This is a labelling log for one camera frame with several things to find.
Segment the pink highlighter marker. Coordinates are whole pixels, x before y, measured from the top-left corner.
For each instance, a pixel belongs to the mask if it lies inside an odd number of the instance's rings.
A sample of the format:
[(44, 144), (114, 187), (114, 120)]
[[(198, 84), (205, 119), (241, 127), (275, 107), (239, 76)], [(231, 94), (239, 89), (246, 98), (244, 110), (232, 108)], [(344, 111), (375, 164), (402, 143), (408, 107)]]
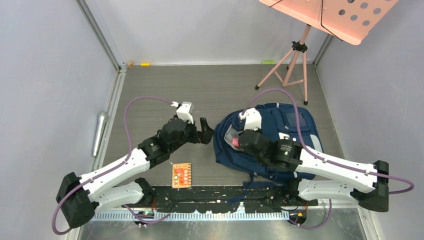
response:
[(238, 148), (238, 147), (240, 146), (240, 144), (239, 144), (239, 139), (238, 139), (238, 138), (233, 138), (233, 139), (231, 140), (231, 144), (232, 144), (235, 148)]

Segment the navy blue backpack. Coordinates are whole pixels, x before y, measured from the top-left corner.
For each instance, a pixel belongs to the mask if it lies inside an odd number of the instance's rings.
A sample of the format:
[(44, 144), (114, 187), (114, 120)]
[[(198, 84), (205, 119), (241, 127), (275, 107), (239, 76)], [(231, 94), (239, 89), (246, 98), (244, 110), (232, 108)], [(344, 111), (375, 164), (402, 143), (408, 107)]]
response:
[(287, 187), (293, 179), (313, 180), (314, 174), (295, 171), (283, 159), (300, 155), (300, 140), (314, 150), (323, 150), (315, 120), (307, 109), (266, 103), (255, 110), (261, 116), (258, 130), (245, 129), (241, 110), (230, 113), (215, 127), (215, 161), (250, 177), (243, 183), (242, 194), (230, 199), (231, 204), (240, 202), (251, 188), (271, 187), (273, 183)]

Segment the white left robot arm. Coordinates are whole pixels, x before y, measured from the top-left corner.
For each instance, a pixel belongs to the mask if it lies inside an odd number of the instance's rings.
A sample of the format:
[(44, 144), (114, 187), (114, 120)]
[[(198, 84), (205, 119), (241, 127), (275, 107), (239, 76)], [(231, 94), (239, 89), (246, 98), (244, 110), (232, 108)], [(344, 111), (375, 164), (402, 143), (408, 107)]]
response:
[(74, 172), (65, 175), (56, 195), (58, 208), (55, 212), (62, 212), (69, 228), (76, 229), (101, 210), (125, 204), (148, 207), (154, 197), (146, 180), (136, 180), (125, 186), (118, 184), (167, 161), (186, 143), (209, 144), (214, 134), (204, 117), (200, 118), (200, 130), (195, 123), (173, 117), (154, 136), (120, 159), (81, 176)]

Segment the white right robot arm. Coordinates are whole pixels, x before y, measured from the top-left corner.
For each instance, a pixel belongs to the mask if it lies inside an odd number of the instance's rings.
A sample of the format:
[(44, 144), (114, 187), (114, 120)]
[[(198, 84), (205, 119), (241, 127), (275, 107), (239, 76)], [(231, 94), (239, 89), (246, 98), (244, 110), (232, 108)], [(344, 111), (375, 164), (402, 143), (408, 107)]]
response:
[(292, 172), (297, 178), (285, 198), (291, 205), (303, 200), (345, 200), (370, 211), (389, 210), (389, 164), (378, 160), (359, 163), (319, 152), (283, 137), (272, 141), (263, 134), (246, 130), (231, 144), (253, 156), (261, 166)]

